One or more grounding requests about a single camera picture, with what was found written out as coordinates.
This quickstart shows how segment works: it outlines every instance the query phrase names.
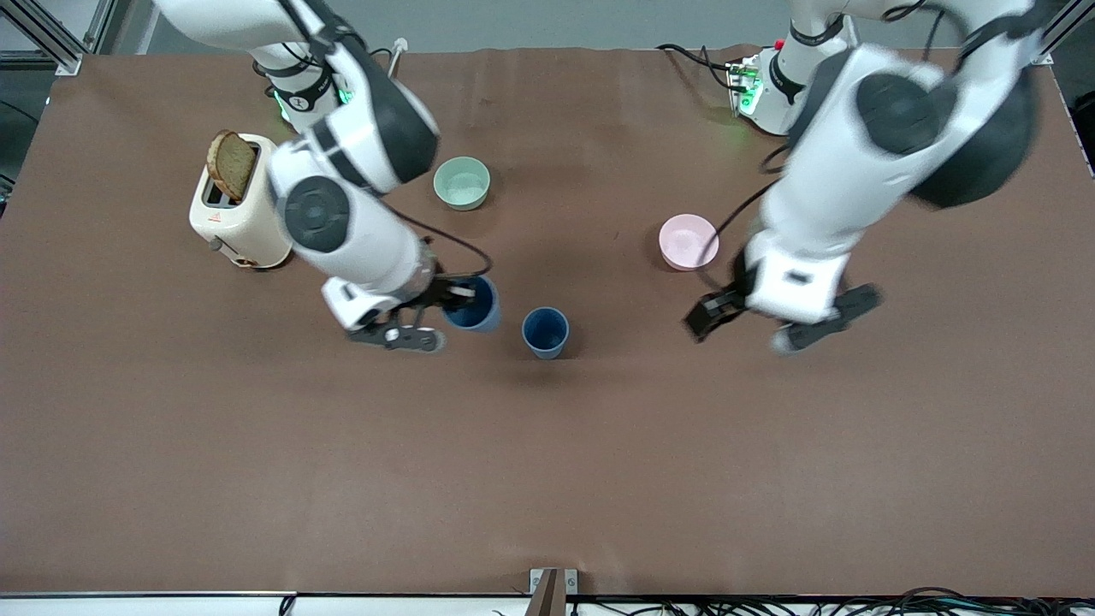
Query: cup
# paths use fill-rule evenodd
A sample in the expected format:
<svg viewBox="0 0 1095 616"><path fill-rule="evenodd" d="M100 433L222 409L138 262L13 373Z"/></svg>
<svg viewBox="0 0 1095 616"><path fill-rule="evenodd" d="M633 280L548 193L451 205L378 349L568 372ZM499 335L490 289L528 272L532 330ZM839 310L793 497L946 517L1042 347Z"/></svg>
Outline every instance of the cup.
<svg viewBox="0 0 1095 616"><path fill-rule="evenodd" d="M434 173L434 191L452 209L464 211L483 205L488 187L491 172L469 155L449 159Z"/></svg>
<svg viewBox="0 0 1095 616"><path fill-rule="evenodd" d="M541 360L554 360L570 336L570 324L555 307L537 307L521 324L521 338Z"/></svg>
<svg viewBox="0 0 1095 616"><path fill-rule="evenodd" d="M475 276L468 280L475 289L472 302L456 311L445 310L441 315L452 327L465 332L486 334L498 329L502 323L502 305L498 302L498 289L486 276Z"/></svg>

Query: floor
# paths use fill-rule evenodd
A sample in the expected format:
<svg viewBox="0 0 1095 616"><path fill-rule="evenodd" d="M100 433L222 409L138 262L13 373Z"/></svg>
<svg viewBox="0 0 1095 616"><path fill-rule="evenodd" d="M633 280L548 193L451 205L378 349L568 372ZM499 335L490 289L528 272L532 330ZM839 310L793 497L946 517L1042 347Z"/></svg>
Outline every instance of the floor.
<svg viewBox="0 0 1095 616"><path fill-rule="evenodd" d="M1065 0L1050 0L1057 5ZM786 34L786 2L751 0L459 0L420 3L388 0L328 0L328 4L373 45L405 37L411 51L468 51L481 48L591 47L650 48L672 42L685 47L726 47L738 42L766 44ZM194 43L164 19L151 0L134 0L119 19L111 44L119 54L224 53ZM496 27L494 24L505 24ZM865 40L895 47L923 44L931 15L897 24L862 22ZM945 25L941 47L958 43ZM1095 90L1095 20L1088 21L1053 54L1054 71L1071 103ZM55 77L47 70L8 70L0 65L0 100L39 116ZM34 135L34 124L0 106L0 174L16 178ZM4 179L0 177L0 194Z"/></svg>

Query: bowl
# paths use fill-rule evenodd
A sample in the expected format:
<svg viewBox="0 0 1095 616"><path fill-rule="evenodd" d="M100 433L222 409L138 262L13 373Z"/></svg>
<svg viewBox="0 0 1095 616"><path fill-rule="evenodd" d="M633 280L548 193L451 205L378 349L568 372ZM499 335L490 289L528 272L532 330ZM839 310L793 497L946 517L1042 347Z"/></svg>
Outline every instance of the bowl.
<svg viewBox="0 0 1095 616"><path fill-rule="evenodd" d="M679 213L661 225L658 245L661 256L676 269L690 271L711 263L718 254L718 237L711 243L706 254L703 247L715 234L715 226L702 216Z"/></svg>
<svg viewBox="0 0 1095 616"><path fill-rule="evenodd" d="M445 161L434 173L434 191L452 209L465 211L483 205L491 187L491 172L470 155Z"/></svg>

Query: metal frame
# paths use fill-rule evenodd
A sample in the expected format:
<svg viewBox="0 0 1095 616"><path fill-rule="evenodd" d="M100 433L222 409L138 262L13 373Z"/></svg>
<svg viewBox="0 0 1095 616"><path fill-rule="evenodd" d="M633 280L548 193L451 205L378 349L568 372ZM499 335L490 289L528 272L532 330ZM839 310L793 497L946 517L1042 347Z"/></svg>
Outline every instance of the metal frame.
<svg viewBox="0 0 1095 616"><path fill-rule="evenodd" d="M0 12L57 62L57 74L80 72L83 55L91 50L37 0L0 0Z"/></svg>
<svg viewBox="0 0 1095 616"><path fill-rule="evenodd" d="M0 61L12 68L56 63L57 74L77 74L83 55L94 54L102 46L118 3L118 0L99 0L88 31L78 38L37 0L0 0L0 13L38 47L35 51L0 51Z"/></svg>
<svg viewBox="0 0 1095 616"><path fill-rule="evenodd" d="M1095 16L1095 0L1072 0L1046 26L1035 63L1053 63L1050 53L1075 32L1084 22Z"/></svg>

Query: light green bowl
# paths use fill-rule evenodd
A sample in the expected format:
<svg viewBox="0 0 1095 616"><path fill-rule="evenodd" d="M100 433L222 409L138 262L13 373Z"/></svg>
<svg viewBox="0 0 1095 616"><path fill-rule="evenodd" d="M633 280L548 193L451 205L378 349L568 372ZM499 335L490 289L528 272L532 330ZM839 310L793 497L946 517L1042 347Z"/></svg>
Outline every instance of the light green bowl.
<svg viewBox="0 0 1095 616"><path fill-rule="evenodd" d="M483 205L489 187L491 172L469 155L449 159L434 173L434 191L452 209L463 211Z"/></svg>

